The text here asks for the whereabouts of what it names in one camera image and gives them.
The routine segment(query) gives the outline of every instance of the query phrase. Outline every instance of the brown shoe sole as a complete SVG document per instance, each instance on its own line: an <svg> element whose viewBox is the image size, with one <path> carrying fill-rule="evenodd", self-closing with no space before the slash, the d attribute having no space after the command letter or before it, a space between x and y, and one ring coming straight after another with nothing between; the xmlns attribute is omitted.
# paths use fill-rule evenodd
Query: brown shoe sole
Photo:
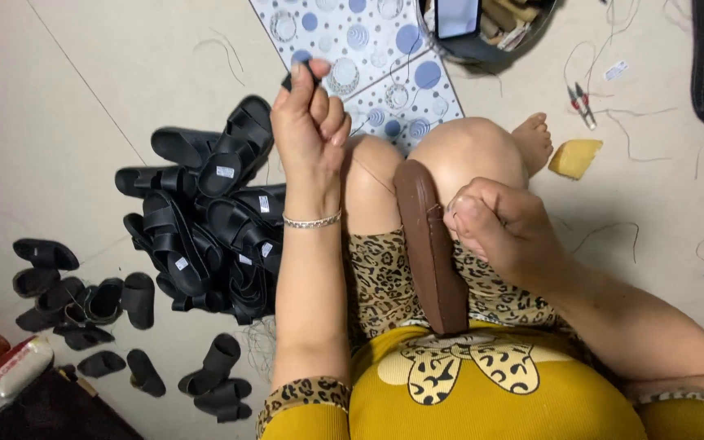
<svg viewBox="0 0 704 440"><path fill-rule="evenodd" d="M452 264L453 243L430 172L407 160L396 169L396 198L407 255L425 318L437 334L469 328L469 286Z"/></svg>

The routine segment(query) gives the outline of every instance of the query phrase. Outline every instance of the yellow sponge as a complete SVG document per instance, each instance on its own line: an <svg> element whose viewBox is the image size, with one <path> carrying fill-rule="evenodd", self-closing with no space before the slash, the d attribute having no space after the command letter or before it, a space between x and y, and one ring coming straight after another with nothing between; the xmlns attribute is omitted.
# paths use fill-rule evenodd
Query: yellow sponge
<svg viewBox="0 0 704 440"><path fill-rule="evenodd" d="M575 180L580 180L601 148L601 141L572 139L563 143L553 155L548 169Z"/></svg>

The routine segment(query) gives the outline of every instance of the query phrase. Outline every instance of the thread snips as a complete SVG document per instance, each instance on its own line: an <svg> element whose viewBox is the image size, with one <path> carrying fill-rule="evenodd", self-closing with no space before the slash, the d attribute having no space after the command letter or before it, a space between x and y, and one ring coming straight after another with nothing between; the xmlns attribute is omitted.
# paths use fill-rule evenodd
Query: thread snips
<svg viewBox="0 0 704 440"><path fill-rule="evenodd" d="M566 91L570 94L570 102L572 107L577 110L577 113L583 118L583 122L586 124L589 130L594 130L596 128L596 119L594 119L594 113L592 113L592 108L588 105L588 94L583 91L581 85L575 83L575 89L569 85L566 86Z"/></svg>

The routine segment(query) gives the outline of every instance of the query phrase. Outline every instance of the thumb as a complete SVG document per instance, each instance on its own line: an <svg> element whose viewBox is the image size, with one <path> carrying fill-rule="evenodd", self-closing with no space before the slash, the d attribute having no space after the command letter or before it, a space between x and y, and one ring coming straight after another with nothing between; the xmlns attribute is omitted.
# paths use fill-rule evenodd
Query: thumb
<svg viewBox="0 0 704 440"><path fill-rule="evenodd" d="M292 75L293 90L284 106L290 110L308 110L314 96L314 78L303 63L295 63L289 70Z"/></svg>
<svg viewBox="0 0 704 440"><path fill-rule="evenodd" d="M509 251L515 239L504 229L502 221L482 200L474 196L460 196L453 203L456 232L461 241L476 240L489 257Z"/></svg>

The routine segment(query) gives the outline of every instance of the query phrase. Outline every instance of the bare foot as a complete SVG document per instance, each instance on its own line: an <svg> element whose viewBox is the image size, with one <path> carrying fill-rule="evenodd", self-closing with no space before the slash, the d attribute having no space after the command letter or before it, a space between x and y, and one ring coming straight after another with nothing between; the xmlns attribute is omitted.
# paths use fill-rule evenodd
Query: bare foot
<svg viewBox="0 0 704 440"><path fill-rule="evenodd" d="M553 142L545 119L547 116L544 113L533 114L513 130L515 144L523 157L529 178L548 163L548 158L553 153Z"/></svg>

